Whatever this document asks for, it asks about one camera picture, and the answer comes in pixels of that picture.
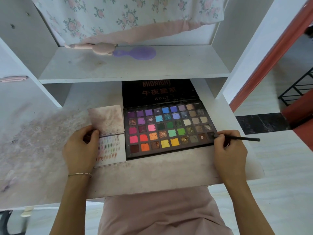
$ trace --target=person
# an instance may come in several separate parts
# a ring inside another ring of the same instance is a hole
[[[98,154],[99,131],[89,143],[86,126],[75,131],[63,149],[69,176],[50,235],[83,235],[89,173]],[[214,164],[233,201],[241,235],[273,235],[246,181],[247,149],[241,140],[224,148],[224,135],[239,136],[237,130],[223,130],[214,140]],[[233,234],[226,227],[206,186],[122,195],[104,199],[99,235],[122,234]]]

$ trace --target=forearm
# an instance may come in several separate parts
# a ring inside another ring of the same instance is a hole
[[[246,182],[226,186],[241,235],[275,235]]]
[[[50,235],[84,235],[88,181],[86,175],[68,178]]]

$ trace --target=black palette lid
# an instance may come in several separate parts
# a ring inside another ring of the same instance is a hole
[[[197,100],[190,79],[122,81],[124,108]]]

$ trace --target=red wooden trim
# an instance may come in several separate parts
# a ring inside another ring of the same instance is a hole
[[[290,124],[295,124],[313,114],[313,89],[286,107],[281,113]]]
[[[278,41],[255,69],[248,81],[229,104],[234,112],[260,81],[268,74],[278,60],[287,52],[295,41],[304,33],[313,21],[313,0],[308,0],[296,17],[292,20]]]
[[[301,140],[313,151],[313,119],[296,127],[294,132],[301,138]]]

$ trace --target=hand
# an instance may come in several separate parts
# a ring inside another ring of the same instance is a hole
[[[69,174],[92,172],[98,156],[99,130],[93,131],[88,144],[83,141],[91,130],[91,125],[76,130],[64,145],[62,154]]]
[[[241,140],[230,141],[224,149],[225,135],[240,137],[238,130],[223,130],[218,132],[219,137],[214,140],[214,164],[225,186],[241,182],[246,183],[246,157],[248,150]]]

